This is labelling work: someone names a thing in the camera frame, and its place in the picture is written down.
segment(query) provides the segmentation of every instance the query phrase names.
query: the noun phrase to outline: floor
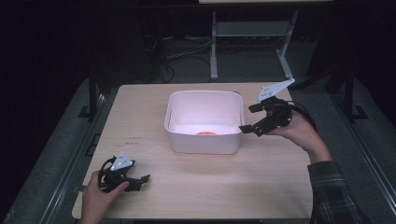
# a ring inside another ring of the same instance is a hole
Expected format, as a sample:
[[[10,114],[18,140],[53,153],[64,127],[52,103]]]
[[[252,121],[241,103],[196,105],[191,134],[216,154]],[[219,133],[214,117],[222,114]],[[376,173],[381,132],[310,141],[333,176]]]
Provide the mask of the floor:
[[[276,40],[238,40],[224,42],[219,54],[217,82],[282,81],[284,76],[277,62]],[[205,43],[205,39],[166,40],[169,55],[185,52]],[[287,59],[297,83],[305,76],[316,42],[290,43]],[[180,57],[158,68],[159,75],[151,83],[203,83],[210,80],[209,53],[206,50]],[[350,122],[342,111],[343,91],[329,94],[325,77],[303,90],[290,90],[294,101],[303,104],[317,122],[319,134],[340,163],[361,210],[373,223],[396,223],[391,206],[396,186],[396,131],[370,93],[355,80],[353,105],[361,106],[368,119]],[[71,216],[75,199],[90,164],[95,144],[100,138],[106,117],[117,95],[120,82],[102,87],[98,113],[92,121],[78,117],[89,105],[88,80],[81,83],[63,117],[43,150],[35,168],[25,182],[4,223],[78,223]],[[224,221],[188,220],[104,220],[103,223],[308,223],[307,219],[271,219]]]

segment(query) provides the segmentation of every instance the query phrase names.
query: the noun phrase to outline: metal stand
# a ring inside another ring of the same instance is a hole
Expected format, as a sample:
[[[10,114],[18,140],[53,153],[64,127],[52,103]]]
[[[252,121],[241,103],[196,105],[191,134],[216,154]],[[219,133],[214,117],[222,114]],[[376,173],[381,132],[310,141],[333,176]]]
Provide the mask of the metal stand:
[[[212,50],[210,52],[210,78],[216,80],[219,77],[216,58],[218,36],[284,36],[285,42],[281,49],[276,50],[276,55],[286,79],[293,77],[285,55],[298,12],[298,10],[293,11],[290,21],[217,21],[216,11],[214,11],[212,20]]]

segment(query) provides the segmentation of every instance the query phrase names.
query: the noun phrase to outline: sleeve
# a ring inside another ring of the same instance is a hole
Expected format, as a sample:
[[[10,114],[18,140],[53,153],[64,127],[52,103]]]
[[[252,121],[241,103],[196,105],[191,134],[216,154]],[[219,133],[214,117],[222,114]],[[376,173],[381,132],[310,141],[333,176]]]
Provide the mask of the sleeve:
[[[338,163],[308,165],[317,223],[371,223],[359,209]]]

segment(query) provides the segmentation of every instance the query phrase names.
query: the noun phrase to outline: plastic container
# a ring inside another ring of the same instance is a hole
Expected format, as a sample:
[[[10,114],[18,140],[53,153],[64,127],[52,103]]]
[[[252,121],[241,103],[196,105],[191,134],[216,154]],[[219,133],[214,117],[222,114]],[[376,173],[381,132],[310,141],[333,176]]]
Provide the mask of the plastic container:
[[[177,91],[169,99],[164,126],[176,152],[233,154],[245,125],[242,97],[233,91]]]

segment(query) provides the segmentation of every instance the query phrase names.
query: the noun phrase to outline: gray carpet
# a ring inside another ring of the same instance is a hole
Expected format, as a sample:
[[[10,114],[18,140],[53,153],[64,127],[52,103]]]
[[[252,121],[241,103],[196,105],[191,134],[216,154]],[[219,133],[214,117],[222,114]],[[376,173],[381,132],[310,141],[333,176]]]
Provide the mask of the gray carpet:
[[[276,60],[273,47],[274,45],[271,44],[264,46],[262,50],[245,49],[235,54],[220,54],[218,82],[283,80],[282,70]],[[297,81],[304,79],[314,47],[315,43],[309,42],[290,44],[287,58]],[[208,53],[198,53],[193,56],[208,62]],[[185,58],[170,62],[169,65],[175,71],[175,77],[170,83],[207,82],[209,80],[209,67],[205,61]],[[321,80],[304,91],[291,91],[291,96],[294,101],[303,104],[312,114],[320,135],[328,144],[334,159],[340,163],[344,170],[361,210],[373,223],[396,223],[396,216],[391,211],[368,168],[360,145],[350,131],[350,124],[345,121],[339,105],[334,101],[334,98],[338,99],[342,94],[330,95],[327,93],[324,90],[325,80]],[[355,87],[354,103],[362,106],[369,119],[357,120],[353,126],[361,132],[384,173],[394,185],[396,171],[394,165],[396,159],[395,129],[377,108],[368,91],[359,82],[356,82]],[[88,122],[86,118],[78,118],[81,108],[89,105],[88,82],[85,81],[81,84],[23,186],[5,223],[71,224],[77,222],[72,218],[71,210],[91,161],[90,154],[94,152],[94,144],[105,126],[117,90],[117,87],[111,89],[99,101],[97,116],[92,122]],[[259,220],[247,220],[237,223],[259,222]],[[279,224],[307,222],[306,219],[262,221],[262,223]],[[132,221],[104,220],[103,223],[132,223]],[[139,220],[134,223],[175,222]],[[196,222],[181,221],[178,223]],[[207,221],[206,223],[219,223],[219,221]]]

